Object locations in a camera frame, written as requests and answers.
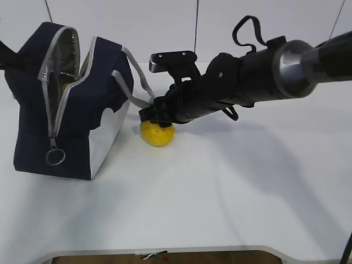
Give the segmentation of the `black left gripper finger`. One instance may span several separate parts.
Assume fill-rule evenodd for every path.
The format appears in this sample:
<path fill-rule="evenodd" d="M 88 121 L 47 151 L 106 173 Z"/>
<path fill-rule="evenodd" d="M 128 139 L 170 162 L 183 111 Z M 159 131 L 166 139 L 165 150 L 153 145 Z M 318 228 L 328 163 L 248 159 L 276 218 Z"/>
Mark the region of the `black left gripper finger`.
<path fill-rule="evenodd" d="M 17 67 L 17 54 L 0 41 L 0 69 Z"/>

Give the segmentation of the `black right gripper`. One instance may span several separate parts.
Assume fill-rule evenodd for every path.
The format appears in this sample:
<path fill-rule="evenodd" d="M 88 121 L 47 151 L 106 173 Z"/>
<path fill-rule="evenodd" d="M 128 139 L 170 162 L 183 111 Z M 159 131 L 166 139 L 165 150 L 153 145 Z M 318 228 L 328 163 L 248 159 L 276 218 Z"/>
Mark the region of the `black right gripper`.
<path fill-rule="evenodd" d="M 162 127 L 186 124 L 208 114 L 222 111 L 233 121 L 239 116 L 234 105 L 241 102 L 233 97 L 240 84 L 243 61 L 229 53 L 220 53 L 209 63 L 206 72 L 196 79 L 174 81 L 164 96 L 139 111 L 141 121 Z"/>

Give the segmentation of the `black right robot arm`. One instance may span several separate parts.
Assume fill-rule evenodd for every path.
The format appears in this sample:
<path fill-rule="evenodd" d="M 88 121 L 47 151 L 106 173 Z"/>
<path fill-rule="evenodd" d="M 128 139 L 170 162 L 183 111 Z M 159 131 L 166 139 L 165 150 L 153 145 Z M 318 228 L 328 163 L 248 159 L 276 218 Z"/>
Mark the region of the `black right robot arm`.
<path fill-rule="evenodd" d="M 235 106 L 304 98 L 320 83 L 351 80 L 351 33 L 312 47 L 284 37 L 240 58 L 220 53 L 200 74 L 193 61 L 181 63 L 181 52 L 154 54 L 152 72 L 169 72 L 174 83 L 164 96 L 139 112 L 142 121 L 169 127 L 222 111 L 237 120 Z"/>

